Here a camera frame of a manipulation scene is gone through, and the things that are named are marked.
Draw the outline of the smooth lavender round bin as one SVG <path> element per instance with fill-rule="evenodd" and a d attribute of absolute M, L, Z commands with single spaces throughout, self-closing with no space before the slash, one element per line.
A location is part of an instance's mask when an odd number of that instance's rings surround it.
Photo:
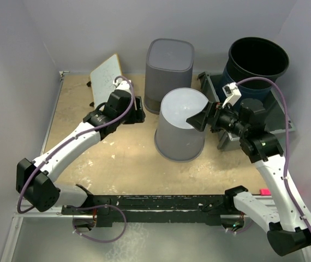
<path fill-rule="evenodd" d="M 160 105 L 154 144 L 158 152 L 174 162 L 197 158 L 205 144 L 205 133 L 186 120 L 202 111 L 208 99 L 193 88 L 177 88 L 165 95 Z"/>

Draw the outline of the grey slotted square bin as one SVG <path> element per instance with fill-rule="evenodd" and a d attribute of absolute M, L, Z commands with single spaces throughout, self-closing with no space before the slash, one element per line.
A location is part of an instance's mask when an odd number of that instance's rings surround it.
<path fill-rule="evenodd" d="M 166 94 L 190 87 L 193 64 L 191 43 L 168 38 L 152 41 L 146 57 L 144 107 L 152 114 L 159 114 Z"/>

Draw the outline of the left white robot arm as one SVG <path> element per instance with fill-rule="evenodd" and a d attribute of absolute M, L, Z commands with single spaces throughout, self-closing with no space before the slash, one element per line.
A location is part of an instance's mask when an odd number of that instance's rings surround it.
<path fill-rule="evenodd" d="M 17 211 L 24 213 L 21 202 L 45 212 L 54 205 L 73 206 L 81 214 L 91 212 L 91 193 L 83 186 L 59 186 L 62 172 L 90 147 L 103 141 L 122 124 L 142 123 L 145 113 L 142 99 L 129 91 L 116 89 L 108 101 L 89 112 L 75 130 L 51 150 L 34 160 L 24 158 L 16 167 L 16 191 L 20 194 Z"/>

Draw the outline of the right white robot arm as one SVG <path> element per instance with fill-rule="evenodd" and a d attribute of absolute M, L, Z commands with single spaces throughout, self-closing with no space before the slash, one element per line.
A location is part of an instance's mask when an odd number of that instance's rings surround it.
<path fill-rule="evenodd" d="M 266 232 L 272 249 L 285 256 L 311 246 L 311 212 L 290 176 L 279 140 L 265 130 L 265 118 L 263 103 L 248 98 L 239 111 L 230 104 L 209 102 L 186 122 L 200 132 L 209 124 L 212 132 L 224 130 L 239 137 L 242 151 L 264 179 L 277 210 L 255 200 L 243 187 L 225 191 L 224 209 L 247 214 Z"/>

